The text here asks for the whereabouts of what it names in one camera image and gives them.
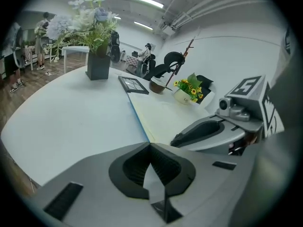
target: chair headrest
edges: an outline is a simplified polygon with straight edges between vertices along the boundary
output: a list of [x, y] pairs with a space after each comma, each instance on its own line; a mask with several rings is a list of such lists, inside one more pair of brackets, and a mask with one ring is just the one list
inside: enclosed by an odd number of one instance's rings
[[178, 64], [183, 65], [185, 63], [184, 56], [179, 52], [169, 52], [164, 57], [164, 64], [170, 66], [173, 62], [178, 62]]

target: table leg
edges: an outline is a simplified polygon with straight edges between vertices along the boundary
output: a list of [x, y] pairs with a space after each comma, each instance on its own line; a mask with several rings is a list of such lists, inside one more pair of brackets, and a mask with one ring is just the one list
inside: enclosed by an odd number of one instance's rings
[[66, 50], [64, 50], [64, 73], [66, 73]]
[[89, 61], [89, 54], [86, 53], [86, 58], [85, 58], [85, 65], [86, 65], [86, 66], [87, 66], [87, 64], [88, 64], [88, 61]]
[[29, 54], [29, 59], [30, 59], [30, 69], [34, 70], [34, 67], [33, 67], [33, 52], [32, 51]]

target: potted plant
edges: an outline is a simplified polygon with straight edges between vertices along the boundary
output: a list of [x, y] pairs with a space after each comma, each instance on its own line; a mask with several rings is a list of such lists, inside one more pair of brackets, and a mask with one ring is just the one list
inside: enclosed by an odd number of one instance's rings
[[49, 23], [46, 35], [54, 40], [48, 49], [55, 49], [59, 60], [63, 46], [84, 45], [89, 47], [87, 75], [93, 79], [107, 79], [110, 57], [106, 56], [108, 40], [116, 29], [116, 14], [101, 7], [104, 0], [76, 0], [69, 5], [74, 16], [55, 16]]
[[190, 101], [197, 102], [198, 98], [203, 98], [201, 83], [202, 81], [199, 81], [194, 73], [187, 79], [175, 81], [174, 86], [179, 89], [175, 92], [174, 98], [185, 105], [189, 104]]

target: person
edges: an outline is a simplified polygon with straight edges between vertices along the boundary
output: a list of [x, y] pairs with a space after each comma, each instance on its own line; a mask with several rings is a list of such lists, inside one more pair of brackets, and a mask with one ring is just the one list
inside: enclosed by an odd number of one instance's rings
[[150, 43], [147, 43], [145, 46], [145, 49], [142, 50], [139, 54], [138, 54], [138, 66], [137, 66], [137, 72], [136, 75], [138, 77], [142, 77], [141, 74], [141, 70], [142, 70], [142, 65], [143, 62], [151, 55], [151, 50], [152, 50], [152, 46]]
[[35, 45], [35, 53], [37, 54], [37, 70], [44, 69], [44, 61], [45, 61], [45, 53], [43, 48], [41, 47], [41, 28], [44, 30], [47, 29], [49, 21], [47, 20], [49, 17], [49, 13], [45, 12], [43, 14], [43, 20], [37, 23], [35, 28], [35, 34], [36, 34], [36, 45]]
[[1, 51], [1, 56], [4, 57], [5, 74], [9, 77], [9, 85], [11, 87], [9, 93], [17, 91], [18, 87], [23, 85], [20, 69], [17, 67], [14, 59], [14, 51], [16, 47], [21, 47], [21, 42], [22, 29], [18, 23], [14, 22], [4, 41], [4, 49]]

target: fluorescent light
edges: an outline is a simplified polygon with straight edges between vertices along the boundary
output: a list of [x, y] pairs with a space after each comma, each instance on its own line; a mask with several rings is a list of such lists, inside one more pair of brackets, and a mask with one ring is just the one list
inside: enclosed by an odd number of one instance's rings
[[145, 28], [148, 28], [148, 29], [152, 30], [151, 27], [148, 27], [148, 26], [146, 26], [146, 25], [140, 24], [140, 23], [138, 23], [138, 22], [136, 22], [136, 21], [134, 21], [134, 23], [137, 24], [137, 25], [141, 25], [141, 26], [143, 26], [143, 27], [145, 27]]
[[155, 2], [155, 1], [153, 1], [153, 0], [140, 0], [140, 1], [150, 3], [150, 4], [152, 4], [152, 5], [155, 5], [155, 6], [159, 7], [159, 8], [163, 8], [163, 6], [164, 6], [163, 4], [158, 3], [158, 2]]

